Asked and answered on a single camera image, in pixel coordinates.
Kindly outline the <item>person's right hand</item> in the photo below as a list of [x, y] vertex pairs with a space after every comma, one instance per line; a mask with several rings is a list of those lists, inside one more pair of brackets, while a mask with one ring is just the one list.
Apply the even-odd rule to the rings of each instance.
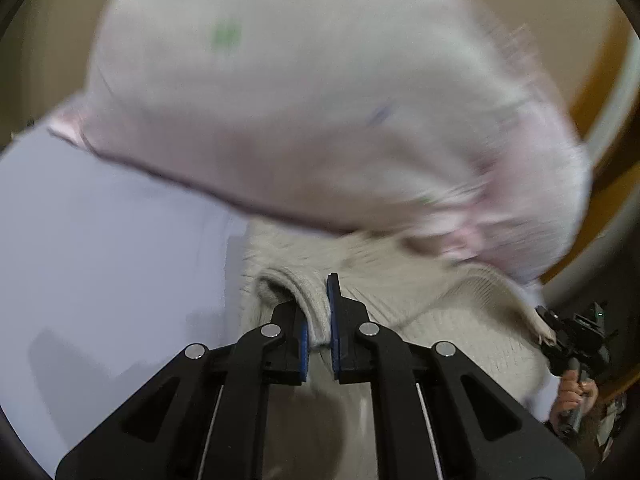
[[597, 384], [591, 380], [579, 379], [577, 370], [566, 370], [560, 380], [558, 394], [552, 405], [549, 420], [556, 426], [560, 416], [574, 408], [582, 408], [582, 414], [588, 414], [599, 396]]

